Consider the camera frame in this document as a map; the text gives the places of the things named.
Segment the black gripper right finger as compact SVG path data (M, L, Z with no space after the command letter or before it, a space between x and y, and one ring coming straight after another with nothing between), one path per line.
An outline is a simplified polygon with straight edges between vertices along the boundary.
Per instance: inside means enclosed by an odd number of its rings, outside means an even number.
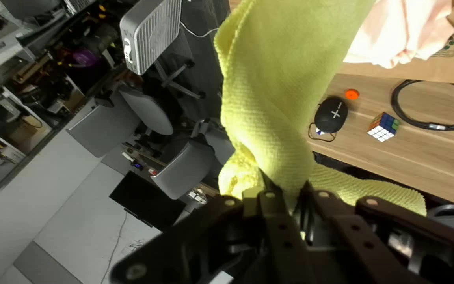
M354 205L306 183L298 224L313 251L335 257L355 284L454 284L454 227L382 197Z

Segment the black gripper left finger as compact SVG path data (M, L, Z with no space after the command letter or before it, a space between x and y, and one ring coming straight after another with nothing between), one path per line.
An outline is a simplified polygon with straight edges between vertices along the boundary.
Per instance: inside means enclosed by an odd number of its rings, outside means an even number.
M231 271L235 284L309 284L306 246L284 191L264 175L254 197L216 195L123 257L111 284L207 284Z

